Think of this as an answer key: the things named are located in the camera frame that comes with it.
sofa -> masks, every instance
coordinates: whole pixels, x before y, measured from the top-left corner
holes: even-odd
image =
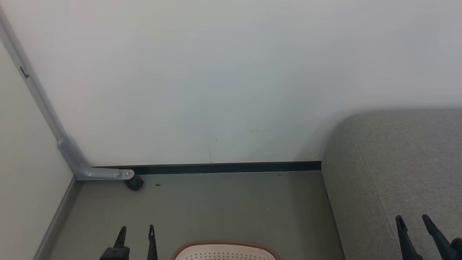
[[[400,259],[401,215],[423,259],[441,259],[422,221],[462,236],[462,109],[360,114],[331,136],[322,174],[346,260]]]

metal bracket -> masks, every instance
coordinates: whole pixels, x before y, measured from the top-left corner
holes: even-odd
[[[135,176],[133,170],[90,167],[65,138],[58,140],[58,148],[77,180],[129,180]]]

floor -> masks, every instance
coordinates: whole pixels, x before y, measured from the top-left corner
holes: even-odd
[[[160,260],[210,239],[263,244],[283,260],[344,259],[319,171],[142,178],[137,192],[119,181],[85,182],[50,259],[99,259],[122,226],[130,259],[146,259],[150,224]]]

caster wheel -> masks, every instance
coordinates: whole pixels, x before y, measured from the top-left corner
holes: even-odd
[[[143,183],[143,179],[136,174],[133,176],[133,178],[125,180],[125,185],[127,185],[127,187],[134,192],[139,190],[143,186]]]

wall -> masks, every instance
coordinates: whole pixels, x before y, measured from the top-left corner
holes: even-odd
[[[462,2],[0,0],[92,165],[320,160],[359,111],[462,105]]]
[[[2,259],[27,260],[73,174],[1,41],[0,79],[0,252]]]

